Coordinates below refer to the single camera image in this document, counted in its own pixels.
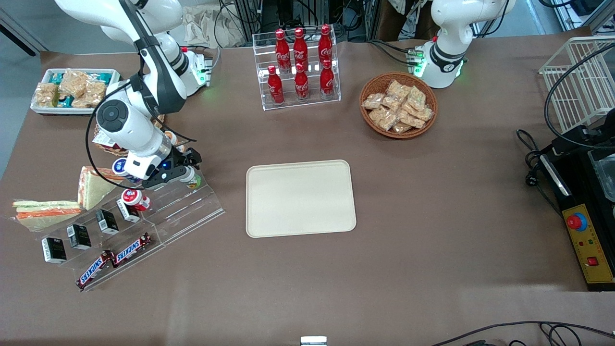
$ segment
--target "wire rack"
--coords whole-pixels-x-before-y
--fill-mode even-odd
[[[615,42],[615,36],[569,39],[538,71],[550,89],[578,61]],[[591,125],[615,108],[615,82],[605,62],[596,55],[574,70],[555,90],[552,105],[564,133],[580,124]]]

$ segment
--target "black machine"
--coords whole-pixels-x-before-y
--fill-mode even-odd
[[[526,178],[547,177],[590,291],[615,291],[615,109],[604,120],[557,137]]]

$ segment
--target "yellow control panel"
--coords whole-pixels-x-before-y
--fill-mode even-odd
[[[613,273],[602,251],[585,204],[561,212],[566,221],[581,269],[587,283],[612,283]]]

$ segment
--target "bottle cap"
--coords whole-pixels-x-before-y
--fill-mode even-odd
[[[113,163],[113,166],[111,167],[113,174],[119,175],[120,177],[128,175],[128,173],[124,170],[125,165],[126,165],[126,158],[119,158],[115,160],[115,162]]]
[[[143,198],[143,193],[139,190],[133,190],[127,188],[122,192],[122,200],[126,203],[127,206],[134,206],[139,204],[141,199]]]

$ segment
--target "gray floor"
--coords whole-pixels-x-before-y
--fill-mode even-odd
[[[194,5],[207,0],[181,0]],[[70,54],[131,52],[128,44],[107,38],[99,27],[81,23],[64,14],[53,0],[0,0],[4,9],[42,42],[48,50]],[[555,12],[537,0],[517,0],[492,37],[551,34],[561,31]],[[171,31],[180,43],[183,27]],[[0,179],[23,124],[30,98],[40,77],[39,57],[30,57],[0,35]]]

